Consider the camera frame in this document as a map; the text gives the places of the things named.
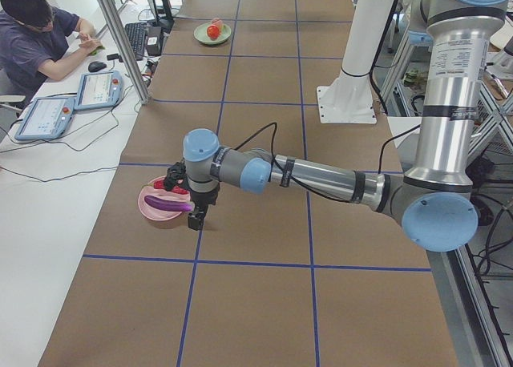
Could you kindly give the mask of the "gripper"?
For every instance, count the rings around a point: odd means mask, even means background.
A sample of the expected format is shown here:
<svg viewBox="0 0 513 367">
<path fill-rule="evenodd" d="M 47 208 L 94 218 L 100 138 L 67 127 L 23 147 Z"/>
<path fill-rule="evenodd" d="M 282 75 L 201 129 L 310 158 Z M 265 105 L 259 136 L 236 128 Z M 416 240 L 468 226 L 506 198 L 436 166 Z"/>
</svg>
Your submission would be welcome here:
<svg viewBox="0 0 513 367">
<path fill-rule="evenodd" d="M 191 190 L 191 201 L 194 203 L 194 209 L 188 213 L 188 227 L 194 231 L 201 231 L 204 227 L 205 212 L 210 205 L 215 205 L 220 187 L 216 186 L 207 192 L 198 192 Z"/>
</svg>

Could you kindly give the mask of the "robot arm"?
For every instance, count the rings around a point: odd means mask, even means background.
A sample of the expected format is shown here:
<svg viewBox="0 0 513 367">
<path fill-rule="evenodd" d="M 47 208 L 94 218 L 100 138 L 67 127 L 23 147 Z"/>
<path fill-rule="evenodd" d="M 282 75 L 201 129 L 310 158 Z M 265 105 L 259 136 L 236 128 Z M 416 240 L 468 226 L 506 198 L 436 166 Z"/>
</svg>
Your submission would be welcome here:
<svg viewBox="0 0 513 367">
<path fill-rule="evenodd" d="M 187 133 L 184 182 L 193 207 L 188 226 L 200 230 L 221 184 L 260 193 L 274 182 L 342 203 L 364 204 L 392 218 L 406 236 L 432 252 L 468 243 L 478 215 L 471 203 L 467 157 L 491 36 L 504 24 L 508 0 L 412 0 L 410 31 L 432 42 L 414 164 L 402 175 L 366 172 L 370 134 L 340 142 L 331 167 L 273 151 L 242 152 L 208 129 Z"/>
</svg>

